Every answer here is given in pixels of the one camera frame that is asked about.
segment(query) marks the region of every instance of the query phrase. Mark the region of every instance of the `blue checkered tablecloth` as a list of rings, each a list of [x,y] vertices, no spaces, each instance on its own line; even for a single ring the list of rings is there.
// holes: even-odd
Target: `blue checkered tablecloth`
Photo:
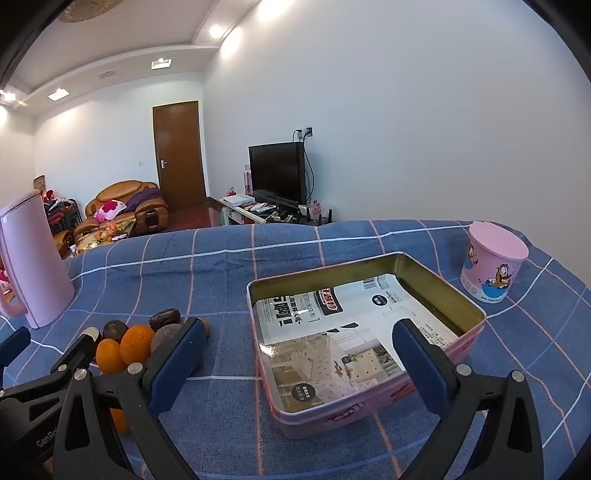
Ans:
[[[190,378],[160,420],[202,478],[398,478],[437,423],[417,394],[332,432],[289,440],[274,427],[257,377],[246,285],[256,279],[404,251],[458,289],[470,222],[376,220],[320,228],[248,225],[160,233],[88,251],[68,262],[76,286],[55,322],[7,369],[5,387],[38,378],[88,326],[146,323],[178,308],[212,325],[200,376]],[[545,478],[557,479],[591,432],[591,293],[545,252],[530,248],[508,297],[483,304],[486,326],[468,363],[482,374],[521,369],[544,442]],[[0,319],[0,340],[24,318]],[[448,478],[465,466],[484,416],[478,414]],[[150,478],[125,439],[134,468]]]

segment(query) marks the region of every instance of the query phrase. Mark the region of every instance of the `pink pitcher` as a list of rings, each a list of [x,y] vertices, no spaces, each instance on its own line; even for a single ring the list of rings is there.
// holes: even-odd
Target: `pink pitcher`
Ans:
[[[25,314],[32,328],[55,320],[74,297],[74,285],[57,251],[39,190],[0,210],[0,255],[16,302],[0,294],[0,312]]]

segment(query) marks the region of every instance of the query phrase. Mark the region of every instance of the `stuffed toy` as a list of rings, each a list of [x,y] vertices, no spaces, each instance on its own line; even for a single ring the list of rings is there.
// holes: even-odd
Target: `stuffed toy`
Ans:
[[[6,275],[6,271],[0,270],[0,290],[2,293],[6,293],[12,290],[12,285],[10,285],[10,280]]]

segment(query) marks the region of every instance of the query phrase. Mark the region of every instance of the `recessed light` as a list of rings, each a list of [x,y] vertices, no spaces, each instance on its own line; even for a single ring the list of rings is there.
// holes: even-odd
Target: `recessed light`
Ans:
[[[217,24],[209,29],[209,34],[212,36],[212,38],[222,38],[224,33],[226,33],[226,30]]]
[[[173,59],[158,59],[152,62],[152,70],[157,69],[167,69],[170,67],[170,64],[173,62]]]
[[[50,100],[53,100],[54,102],[57,102],[59,99],[64,98],[65,96],[68,96],[69,94],[70,94],[70,92],[68,92],[66,89],[58,88],[54,93],[52,93],[51,95],[48,95],[48,98]]]
[[[279,17],[287,10],[294,0],[262,0],[258,7],[258,17],[263,22],[268,22]]]
[[[2,92],[2,98],[5,102],[13,102],[17,99],[17,96],[12,92]]]

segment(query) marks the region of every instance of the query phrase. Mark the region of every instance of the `fruit pile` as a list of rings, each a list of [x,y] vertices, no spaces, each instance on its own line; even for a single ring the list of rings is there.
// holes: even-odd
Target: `fruit pile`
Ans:
[[[209,336],[209,324],[201,319]],[[177,309],[158,312],[150,318],[150,325],[128,327],[120,320],[107,322],[102,340],[96,348],[96,364],[104,374],[117,374],[134,362],[146,363],[150,354],[162,343],[171,340],[182,327]],[[117,431],[129,431],[129,424],[122,410],[111,409],[111,416]]]

